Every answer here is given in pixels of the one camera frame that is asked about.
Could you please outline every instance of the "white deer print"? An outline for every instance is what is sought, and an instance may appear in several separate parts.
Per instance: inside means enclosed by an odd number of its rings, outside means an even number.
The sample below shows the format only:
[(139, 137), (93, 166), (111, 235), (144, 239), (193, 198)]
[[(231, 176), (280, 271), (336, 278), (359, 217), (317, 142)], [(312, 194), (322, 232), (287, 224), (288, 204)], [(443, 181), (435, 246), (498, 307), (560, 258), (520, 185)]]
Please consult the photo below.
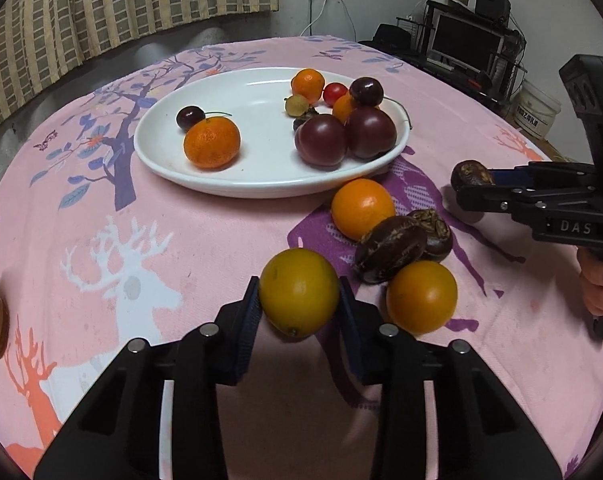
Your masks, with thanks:
[[(155, 325), (152, 313), (156, 308), (174, 310), (181, 304), (182, 296), (178, 291), (169, 288), (155, 272), (142, 266), (147, 258), (166, 251), (172, 233), (158, 243), (157, 222), (152, 223), (147, 237), (147, 228), (140, 227), (134, 218), (131, 227), (131, 236), (126, 242), (120, 240), (119, 229), (110, 216), (106, 227), (98, 231), (93, 240), (95, 246), (90, 249), (91, 259), (101, 271), (98, 282), (85, 282), (73, 272), (71, 260), (77, 247), (66, 250), (66, 260), (60, 264), (69, 282), (81, 292), (104, 290), (102, 297), (105, 300), (115, 300), (118, 333), (117, 350), (96, 355), (80, 365), (57, 366), (50, 377), (42, 382), (42, 389), (51, 398), (60, 421), (66, 420), (99, 374), (129, 340), (143, 337), (151, 345), (162, 343), (162, 334)], [(122, 266), (117, 272), (111, 272), (108, 263), (115, 250), (121, 257)]]

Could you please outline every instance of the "orange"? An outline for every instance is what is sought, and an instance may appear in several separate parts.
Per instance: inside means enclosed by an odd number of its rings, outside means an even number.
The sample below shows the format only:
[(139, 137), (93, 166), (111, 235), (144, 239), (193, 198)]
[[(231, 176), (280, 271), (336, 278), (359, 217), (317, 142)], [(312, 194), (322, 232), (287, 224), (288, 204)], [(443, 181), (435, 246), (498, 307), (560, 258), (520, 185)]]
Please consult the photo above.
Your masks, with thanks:
[(293, 80), (291, 80), (291, 89), (293, 89), (293, 94), (303, 95), (312, 105), (321, 99), (325, 83), (326, 81), (322, 74), (313, 68), (305, 68), (297, 72), (297, 75), (293, 77)]
[(319, 253), (287, 249), (264, 267), (259, 301), (275, 328), (291, 337), (307, 337), (335, 314), (339, 302), (337, 273)]
[(198, 122), (184, 137), (184, 153), (197, 168), (214, 170), (228, 164), (240, 152), (240, 130), (227, 117)]
[(395, 204), (381, 184), (358, 178), (336, 193), (330, 213), (341, 233), (358, 242), (379, 222), (395, 216)]
[(404, 267), (386, 291), (390, 319), (415, 336), (443, 327), (456, 305), (455, 277), (442, 264), (428, 260)]
[(335, 101), (335, 104), (333, 105), (333, 115), (338, 118), (342, 124), (345, 124), (345, 120), (355, 108), (357, 108), (355, 100), (350, 93), (346, 93)]

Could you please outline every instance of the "plastic bucket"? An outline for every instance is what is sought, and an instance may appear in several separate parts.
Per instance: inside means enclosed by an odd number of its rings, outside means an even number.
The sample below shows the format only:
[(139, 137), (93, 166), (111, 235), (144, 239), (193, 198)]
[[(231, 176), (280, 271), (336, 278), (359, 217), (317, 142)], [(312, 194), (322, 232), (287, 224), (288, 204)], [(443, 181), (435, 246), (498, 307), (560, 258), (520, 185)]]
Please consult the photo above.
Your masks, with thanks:
[(515, 100), (515, 121), (538, 139), (548, 134), (555, 117), (561, 111), (561, 103), (539, 90), (526, 79)]

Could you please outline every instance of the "tablecloth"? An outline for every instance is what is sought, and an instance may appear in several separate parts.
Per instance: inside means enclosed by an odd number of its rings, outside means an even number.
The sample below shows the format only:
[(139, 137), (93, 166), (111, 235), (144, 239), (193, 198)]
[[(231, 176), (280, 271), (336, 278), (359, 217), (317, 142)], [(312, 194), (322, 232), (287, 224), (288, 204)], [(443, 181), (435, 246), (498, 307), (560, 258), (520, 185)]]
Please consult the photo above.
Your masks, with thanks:
[[(378, 179), (400, 214), (432, 206), (451, 225), (454, 251), (444, 264), (459, 284), (454, 319), (423, 339), (468, 340), (563, 470), (574, 469), (603, 409), (603, 343), (589, 331), (575, 250), (533, 242), (508, 216), (459, 211), (449, 186), (460, 160), (507, 168), (542, 156), (460, 92), (333, 37), (188, 50), (77, 99), (34, 132), (0, 183), (0, 287), (11, 323), (0, 360), (0, 442), (9, 454), (32, 475), (128, 340), (171, 341), (214, 319), (275, 253), (311, 248), (349, 272), (354, 246), (331, 223), (329, 193), (208, 196), (155, 176), (134, 153), (136, 124), (162, 96), (255, 66), (374, 76), (405, 105), (413, 123), (408, 147)], [(358, 299), (379, 304), (380, 286), (353, 287)], [(230, 477), (368, 478), (379, 391), (355, 384), (333, 324), (285, 344), (262, 320), (245, 380), (219, 389)], [(162, 425), (168, 434), (168, 416)], [(163, 478), (170, 477), (168, 444), (164, 437)]]

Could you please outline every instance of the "wall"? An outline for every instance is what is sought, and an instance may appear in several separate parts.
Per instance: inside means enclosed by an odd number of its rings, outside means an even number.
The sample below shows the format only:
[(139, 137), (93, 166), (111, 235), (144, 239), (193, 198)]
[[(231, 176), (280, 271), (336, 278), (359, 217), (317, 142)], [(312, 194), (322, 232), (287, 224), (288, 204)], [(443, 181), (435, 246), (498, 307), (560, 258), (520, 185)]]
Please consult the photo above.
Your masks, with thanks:
[[(574, 116), (558, 69), (575, 53), (603, 55), (603, 20), (589, 0), (510, 0), (513, 14), (528, 39), (524, 64), (531, 82), (562, 101), (549, 140), (564, 155), (588, 162), (589, 150), (580, 121)], [(314, 34), (332, 34), (355, 39), (347, 5), (357, 31), (357, 40), (373, 37), (379, 23), (394, 23), (420, 0), (328, 0)], [(67, 102), (104, 83), (147, 66), (171, 54), (203, 44), (240, 41), (272, 36), (297, 36), (309, 22), (308, 0), (280, 0), (272, 14), (226, 17), (195, 23), (157, 34), (92, 60), (72, 78), (45, 92), (20, 110), (0, 128), (0, 179), (22, 143), (46, 117)], [(323, 0), (314, 0), (317, 16)], [(10, 129), (15, 125), (16, 133)]]
[[(562, 153), (591, 162), (581, 121), (559, 78), (560, 67), (574, 54), (603, 56), (603, 19), (590, 0), (510, 0), (512, 13), (526, 36), (526, 76), (562, 103), (548, 140)], [(475, 0), (470, 0), (474, 8)]]

